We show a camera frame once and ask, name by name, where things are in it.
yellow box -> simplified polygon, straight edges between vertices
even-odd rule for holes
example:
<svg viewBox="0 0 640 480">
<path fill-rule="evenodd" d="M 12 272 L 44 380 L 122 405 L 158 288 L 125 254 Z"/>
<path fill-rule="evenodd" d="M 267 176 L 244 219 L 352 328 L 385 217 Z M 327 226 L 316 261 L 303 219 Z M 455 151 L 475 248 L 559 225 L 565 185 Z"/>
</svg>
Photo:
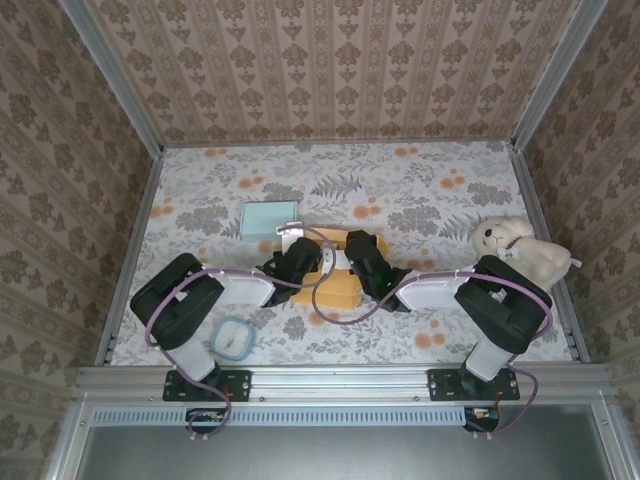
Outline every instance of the yellow box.
<svg viewBox="0 0 640 480">
<path fill-rule="evenodd" d="M 346 230 L 334 230 L 330 228 L 316 228 L 320 233 L 326 235 L 329 240 L 337 245 L 338 250 L 344 250 L 347 246 Z M 305 232 L 305 237 L 322 244 L 322 239 L 317 235 Z M 380 235 L 376 235 L 377 246 L 385 260 L 389 255 L 389 244 Z M 322 277 L 321 272 L 307 273 L 303 283 L 314 283 Z M 292 301 L 299 304 L 311 305 L 311 288 L 305 288 L 297 295 L 291 297 Z M 356 308 L 362 297 L 358 295 L 361 290 L 360 280 L 349 270 L 334 270 L 331 277 L 318 288 L 316 302 L 322 307 L 341 308 L 353 310 Z"/>
</svg>

gray leaf pattern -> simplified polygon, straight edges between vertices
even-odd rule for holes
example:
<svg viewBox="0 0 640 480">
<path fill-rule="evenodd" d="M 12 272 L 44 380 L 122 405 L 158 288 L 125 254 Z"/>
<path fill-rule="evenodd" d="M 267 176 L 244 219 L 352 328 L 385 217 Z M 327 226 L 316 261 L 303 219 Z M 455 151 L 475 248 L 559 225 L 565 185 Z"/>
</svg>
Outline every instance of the gray leaf pattern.
<svg viewBox="0 0 640 480">
<path fill-rule="evenodd" d="M 468 236 L 480 220 L 505 211 L 526 216 L 504 142 L 168 149 L 160 180 L 131 295 L 183 252 L 219 267 L 264 264 L 279 245 L 239 237 L 245 202 L 295 201 L 298 218 L 310 225 L 379 232 L 390 244 L 392 265 L 424 270 L 473 265 L 477 257 Z M 5 276 L 30 281 L 26 275 L 32 272 L 22 272 L 19 260 L 4 261 Z M 62 288 L 53 293 L 64 301 Z M 365 299 L 353 311 L 326 313 L 350 319 L 371 306 Z M 94 322 L 91 313 L 85 320 Z M 240 362 L 249 365 L 461 362 L 480 335 L 461 308 L 383 311 L 363 324 L 339 327 L 309 306 L 287 302 L 276 308 L 216 305 L 197 332 L 205 345 L 225 317 L 255 329 L 253 349 Z M 559 323 L 553 332 L 523 359 L 569 359 Z M 162 363 L 144 345 L 141 325 L 127 310 L 112 364 Z"/>
</svg>

stuffed animal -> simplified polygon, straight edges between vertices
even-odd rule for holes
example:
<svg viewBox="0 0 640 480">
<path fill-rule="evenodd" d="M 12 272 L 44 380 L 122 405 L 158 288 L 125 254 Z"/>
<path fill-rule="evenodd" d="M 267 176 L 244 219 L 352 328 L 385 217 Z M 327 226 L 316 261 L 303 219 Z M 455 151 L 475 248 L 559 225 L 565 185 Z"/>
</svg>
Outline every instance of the stuffed animal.
<svg viewBox="0 0 640 480">
<path fill-rule="evenodd" d="M 537 240 L 533 226 L 520 217 L 489 217 L 475 229 L 471 243 L 480 255 L 494 255 L 545 292 L 582 263 L 566 248 Z"/>
</svg>

damask wallpaper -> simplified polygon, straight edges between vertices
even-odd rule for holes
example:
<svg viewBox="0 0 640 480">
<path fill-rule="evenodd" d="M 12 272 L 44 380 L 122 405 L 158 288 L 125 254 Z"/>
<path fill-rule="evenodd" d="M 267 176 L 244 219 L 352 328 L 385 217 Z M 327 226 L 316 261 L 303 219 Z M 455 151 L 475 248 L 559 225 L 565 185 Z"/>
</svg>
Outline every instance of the damask wallpaper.
<svg viewBox="0 0 640 480">
<path fill-rule="evenodd" d="M 578 0 L 87 0 L 165 144 L 509 137 Z"/>
<path fill-rule="evenodd" d="M 611 0 L 526 156 L 596 361 L 640 445 L 640 2 Z"/>
<path fill-rule="evenodd" d="M 55 1 L 0 2 L 0 478 L 38 478 L 93 363 L 150 158 Z"/>
</svg>

gray floor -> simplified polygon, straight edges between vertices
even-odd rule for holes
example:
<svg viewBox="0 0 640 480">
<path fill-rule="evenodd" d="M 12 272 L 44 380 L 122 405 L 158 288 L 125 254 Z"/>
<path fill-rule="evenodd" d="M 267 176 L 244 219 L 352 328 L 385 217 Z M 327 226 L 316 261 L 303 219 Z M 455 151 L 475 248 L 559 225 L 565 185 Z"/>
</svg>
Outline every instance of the gray floor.
<svg viewBox="0 0 640 480">
<path fill-rule="evenodd" d="M 583 407 L 535 407 L 512 431 L 460 427 L 236 427 L 208 441 L 183 428 L 96 428 L 80 477 L 190 479 L 609 479 Z"/>
</svg>

